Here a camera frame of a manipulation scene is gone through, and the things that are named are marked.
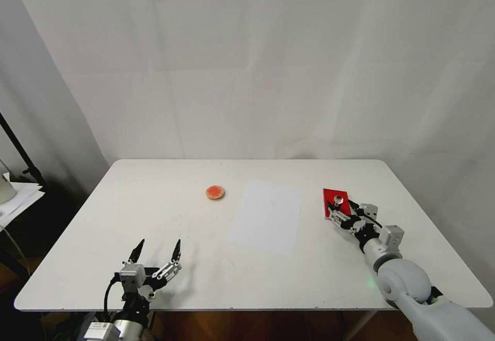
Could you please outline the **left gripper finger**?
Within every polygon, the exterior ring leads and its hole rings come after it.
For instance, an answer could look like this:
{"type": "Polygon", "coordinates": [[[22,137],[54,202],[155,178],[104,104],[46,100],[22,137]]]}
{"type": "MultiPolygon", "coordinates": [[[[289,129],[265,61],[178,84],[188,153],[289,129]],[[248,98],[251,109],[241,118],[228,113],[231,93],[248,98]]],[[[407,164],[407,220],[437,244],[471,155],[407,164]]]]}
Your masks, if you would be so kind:
{"type": "Polygon", "coordinates": [[[142,239],[138,243],[138,245],[135,248],[133,248],[128,260],[123,262],[124,268],[130,267],[130,266],[138,266],[138,267],[143,268],[143,265],[139,264],[138,260],[139,260],[139,257],[141,255],[144,243],[145,243],[145,239],[142,239]]]}
{"type": "Polygon", "coordinates": [[[181,239],[177,241],[170,261],[164,264],[163,266],[161,266],[159,269],[157,269],[152,274],[152,278],[158,281],[172,280],[182,269],[182,266],[179,262],[180,257],[181,257],[181,239]]]}

